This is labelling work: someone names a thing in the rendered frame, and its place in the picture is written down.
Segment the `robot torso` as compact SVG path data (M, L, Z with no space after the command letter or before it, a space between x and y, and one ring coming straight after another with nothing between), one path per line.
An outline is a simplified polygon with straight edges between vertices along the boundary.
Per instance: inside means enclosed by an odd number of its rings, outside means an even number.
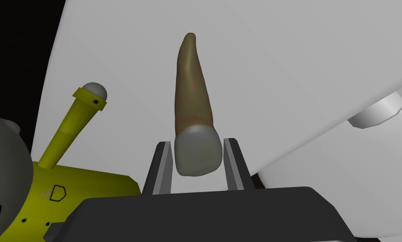
M402 88L258 175L266 188L313 188L355 237L402 242Z

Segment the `brown tapered object grey end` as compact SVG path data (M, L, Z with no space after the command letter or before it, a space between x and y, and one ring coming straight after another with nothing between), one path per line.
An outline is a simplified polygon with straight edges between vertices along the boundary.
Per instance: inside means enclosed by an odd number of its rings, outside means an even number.
M187 33L176 63L174 156L181 176L203 176L222 162L221 139L213 124L205 79L196 47L196 36Z

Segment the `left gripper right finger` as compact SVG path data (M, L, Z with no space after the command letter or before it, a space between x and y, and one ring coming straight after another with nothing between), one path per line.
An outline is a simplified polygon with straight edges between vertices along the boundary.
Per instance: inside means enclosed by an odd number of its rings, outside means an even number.
M226 173L227 190L252 190L252 182L242 151L235 138L223 140L223 164Z

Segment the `yellow alarm clock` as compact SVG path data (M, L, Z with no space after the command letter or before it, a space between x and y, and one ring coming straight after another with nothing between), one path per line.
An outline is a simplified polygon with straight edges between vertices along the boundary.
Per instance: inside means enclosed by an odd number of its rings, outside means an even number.
M107 91L92 82L77 89L74 98L39 162L30 157L19 126L0 118L0 242L44 242L51 224L64 221L83 200L140 194L129 176L58 165L105 107Z

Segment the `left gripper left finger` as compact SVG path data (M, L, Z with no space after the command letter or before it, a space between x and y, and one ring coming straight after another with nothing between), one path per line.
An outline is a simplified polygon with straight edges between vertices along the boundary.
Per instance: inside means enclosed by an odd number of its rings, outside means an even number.
M173 174L171 142L159 142L152 158L142 195L170 194Z

